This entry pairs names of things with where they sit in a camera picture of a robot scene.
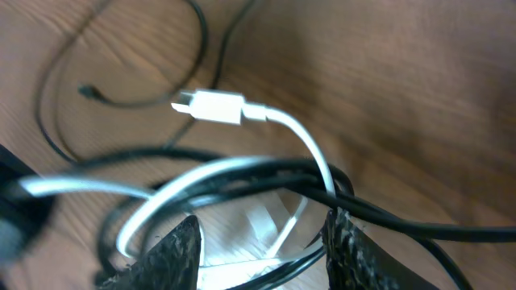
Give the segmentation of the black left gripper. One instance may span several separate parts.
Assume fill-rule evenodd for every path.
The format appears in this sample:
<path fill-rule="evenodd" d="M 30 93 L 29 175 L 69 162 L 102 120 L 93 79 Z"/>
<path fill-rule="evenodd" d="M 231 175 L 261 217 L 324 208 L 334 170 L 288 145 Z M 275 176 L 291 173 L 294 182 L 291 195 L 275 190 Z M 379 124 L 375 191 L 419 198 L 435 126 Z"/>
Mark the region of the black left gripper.
<path fill-rule="evenodd" d="M 1 265 L 20 259 L 35 244 L 51 219 L 55 197 L 30 197 L 18 179 L 35 172 L 1 147 Z"/>

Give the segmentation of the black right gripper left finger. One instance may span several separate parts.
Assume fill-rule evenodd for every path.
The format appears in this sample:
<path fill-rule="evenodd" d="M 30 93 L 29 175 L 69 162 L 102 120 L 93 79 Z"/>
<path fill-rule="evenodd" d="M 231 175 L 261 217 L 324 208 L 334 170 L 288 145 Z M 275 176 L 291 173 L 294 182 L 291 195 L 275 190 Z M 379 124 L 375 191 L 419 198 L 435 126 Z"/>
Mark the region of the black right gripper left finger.
<path fill-rule="evenodd" d="M 128 269 L 97 286 L 100 290 L 195 290 L 201 255 L 198 218 L 186 217 Z"/>

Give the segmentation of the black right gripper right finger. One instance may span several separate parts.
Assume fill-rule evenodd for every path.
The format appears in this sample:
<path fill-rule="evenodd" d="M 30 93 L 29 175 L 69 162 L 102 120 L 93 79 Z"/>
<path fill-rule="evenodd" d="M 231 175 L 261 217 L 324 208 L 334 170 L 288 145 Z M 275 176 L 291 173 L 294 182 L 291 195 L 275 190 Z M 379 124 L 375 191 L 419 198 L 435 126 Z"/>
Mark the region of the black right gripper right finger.
<path fill-rule="evenodd" d="M 435 289 L 359 230 L 342 210 L 330 210 L 322 228 L 330 290 Z"/>

